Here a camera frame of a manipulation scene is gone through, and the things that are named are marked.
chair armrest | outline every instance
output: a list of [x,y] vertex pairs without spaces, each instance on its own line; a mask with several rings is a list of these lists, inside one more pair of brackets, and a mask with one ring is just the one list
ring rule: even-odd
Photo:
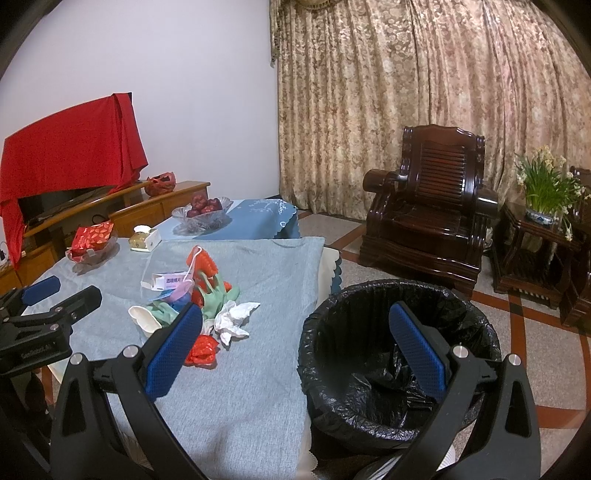
[[380,193],[384,189],[386,179],[390,181],[407,181],[408,175],[401,175],[399,171],[373,168],[363,177],[363,189],[366,192]]
[[499,196],[494,190],[480,187],[476,191],[476,214],[494,219],[499,214]]

silver screw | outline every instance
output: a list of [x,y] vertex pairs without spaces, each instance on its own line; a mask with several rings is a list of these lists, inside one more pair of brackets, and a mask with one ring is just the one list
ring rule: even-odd
[[82,363],[82,359],[83,358],[84,357],[82,357],[82,354],[81,353],[75,353],[74,355],[72,355],[70,357],[70,363],[72,365],[80,365]]
[[468,356],[468,349],[463,345],[456,345],[453,350],[453,354],[458,358],[466,358]]
[[515,365],[516,367],[518,367],[519,365],[521,365],[521,358],[519,358],[519,355],[517,355],[516,353],[510,353],[509,363],[511,365]]
[[123,349],[123,356],[125,358],[133,358],[139,353],[139,348],[135,345],[128,345]]

potted plant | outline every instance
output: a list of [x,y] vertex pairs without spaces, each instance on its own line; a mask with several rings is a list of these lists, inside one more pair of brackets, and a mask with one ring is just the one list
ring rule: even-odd
[[525,191],[526,215],[542,225],[559,222],[562,217],[564,234],[570,241],[573,230],[566,214],[586,195],[585,187],[567,171],[566,159],[552,155],[547,145],[531,157],[516,156],[517,183]]

blue gripper pad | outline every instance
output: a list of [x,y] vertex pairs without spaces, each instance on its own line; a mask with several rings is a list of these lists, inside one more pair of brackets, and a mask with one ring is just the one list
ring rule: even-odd
[[441,403],[451,377],[449,344],[437,329],[424,326],[403,301],[390,308],[389,326],[421,389]]
[[22,292],[21,301],[23,305],[30,307],[35,305],[47,297],[60,291],[60,279],[55,275],[34,283],[30,287],[25,288]]
[[165,396],[172,387],[178,371],[201,333],[202,324],[201,309],[191,303],[178,314],[170,327],[156,330],[148,339],[150,342],[159,335],[168,334],[146,368],[145,391],[152,401]]

crumpled tissue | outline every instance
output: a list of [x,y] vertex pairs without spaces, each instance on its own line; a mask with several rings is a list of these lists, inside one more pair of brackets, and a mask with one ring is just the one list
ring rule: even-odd
[[214,330],[220,336],[220,341],[226,346],[230,345],[232,337],[248,337],[249,333],[246,330],[242,330],[240,326],[259,305],[260,303],[253,301],[247,301],[238,305],[235,301],[229,300],[223,305],[214,319],[203,322],[201,333],[210,335],[212,330]]

